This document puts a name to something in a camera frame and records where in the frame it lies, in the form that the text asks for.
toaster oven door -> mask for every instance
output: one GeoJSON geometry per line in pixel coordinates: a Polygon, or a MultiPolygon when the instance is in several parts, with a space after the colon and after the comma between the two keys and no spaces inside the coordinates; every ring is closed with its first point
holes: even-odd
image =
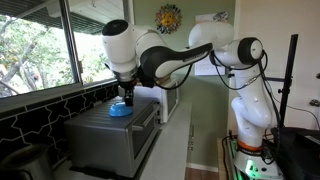
{"type": "Polygon", "coordinates": [[[145,116],[141,119],[141,121],[134,122],[132,125],[132,144],[133,144],[133,154],[134,159],[138,156],[139,152],[143,148],[143,146],[147,146],[147,140],[150,138],[154,138],[154,135],[157,133],[159,129],[158,122],[158,114],[160,110],[160,105],[155,104],[148,109],[151,113],[149,116],[145,116]]]}

black stand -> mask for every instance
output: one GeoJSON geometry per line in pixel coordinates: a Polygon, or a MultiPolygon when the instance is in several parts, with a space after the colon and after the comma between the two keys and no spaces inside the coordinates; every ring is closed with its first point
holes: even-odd
{"type": "Polygon", "coordinates": [[[285,114],[286,114],[288,95],[290,93],[290,86],[291,86],[291,82],[292,82],[292,80],[291,80],[292,69],[293,69],[294,57],[296,54],[297,41],[298,41],[298,34],[291,35],[291,41],[290,41],[289,54],[288,54],[283,89],[279,90],[279,92],[282,93],[281,104],[280,104],[280,125],[279,125],[280,128],[283,127],[284,118],[285,118],[285,114]]]}

countertop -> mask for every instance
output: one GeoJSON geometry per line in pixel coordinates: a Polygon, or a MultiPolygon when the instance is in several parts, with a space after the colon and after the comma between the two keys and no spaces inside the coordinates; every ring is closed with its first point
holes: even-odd
{"type": "MultiPolygon", "coordinates": [[[[146,159],[140,180],[184,180],[188,153],[191,103],[179,103],[168,123],[161,125],[152,151],[146,159]]],[[[71,161],[55,171],[56,180],[103,180],[69,170],[71,161]]]]}

wall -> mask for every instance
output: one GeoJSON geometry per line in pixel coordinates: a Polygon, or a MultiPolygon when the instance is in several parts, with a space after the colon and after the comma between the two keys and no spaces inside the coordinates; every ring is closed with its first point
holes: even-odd
{"type": "Polygon", "coordinates": [[[115,97],[117,83],[99,85],[0,113],[0,162],[31,144],[46,144],[52,165],[68,153],[63,123],[115,97]]]}
{"type": "MultiPolygon", "coordinates": [[[[156,29],[155,14],[160,6],[175,4],[182,13],[182,25],[177,32],[162,34],[169,47],[179,50],[188,46],[188,36],[194,26],[195,15],[227,11],[229,22],[234,21],[234,0],[158,0],[134,1],[136,25],[148,25],[156,29]]],[[[179,79],[187,68],[174,73],[179,79]]],[[[217,137],[224,137],[227,126],[228,89],[217,76],[194,76],[192,69],[189,78],[180,88],[181,101],[192,102],[192,123],[195,125],[194,151],[191,162],[197,165],[217,167],[217,137]]]]}
{"type": "MultiPolygon", "coordinates": [[[[317,116],[319,108],[310,106],[309,102],[320,98],[320,83],[319,79],[316,79],[320,67],[320,1],[237,0],[236,2],[237,35],[240,38],[255,36],[261,40],[269,57],[267,76],[284,77],[290,38],[292,34],[298,34],[288,105],[308,110],[317,116]]],[[[282,89],[283,83],[271,82],[271,85],[276,99],[281,100],[281,94],[277,92],[278,89],[282,89]]],[[[314,129],[316,121],[310,113],[288,107],[285,125],[314,129]]],[[[230,116],[229,128],[235,127],[236,123],[230,116]]]]}

